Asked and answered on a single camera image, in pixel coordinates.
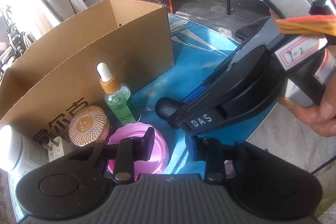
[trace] label sticker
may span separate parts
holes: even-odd
[[[322,34],[299,36],[280,49],[275,54],[285,70],[289,70],[327,44]]]

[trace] pink lid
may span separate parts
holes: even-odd
[[[143,137],[150,124],[142,122],[128,123],[127,125],[117,129],[110,137],[108,144],[117,144],[124,138]],[[169,151],[165,140],[160,131],[154,128],[155,140],[154,147],[149,161],[138,160],[134,163],[134,176],[138,178],[140,174],[162,174],[166,169],[169,160]],[[114,160],[109,160],[108,169],[113,173]]]

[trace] concrete floor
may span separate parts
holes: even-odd
[[[237,29],[269,15],[268,7],[258,0],[231,0],[230,16],[226,14],[226,0],[176,0],[173,7],[176,15],[237,41]],[[249,142],[309,172],[336,155],[336,137],[320,137],[281,105],[274,108]]]
[[[269,10],[259,0],[231,0],[231,15],[227,15],[226,0],[173,0],[176,15],[197,22],[237,40],[235,32],[262,17]]]

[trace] screw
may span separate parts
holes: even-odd
[[[118,181],[126,181],[126,180],[129,180],[131,178],[131,174],[126,173],[126,172],[121,172],[121,173],[115,174],[114,178]]]
[[[207,175],[207,179],[213,182],[218,182],[224,179],[224,175],[222,173],[213,172]]]

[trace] dropper bottle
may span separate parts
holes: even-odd
[[[100,84],[105,91],[105,101],[119,121],[126,125],[140,120],[141,112],[134,101],[129,87],[111,73],[105,63],[99,63]]]

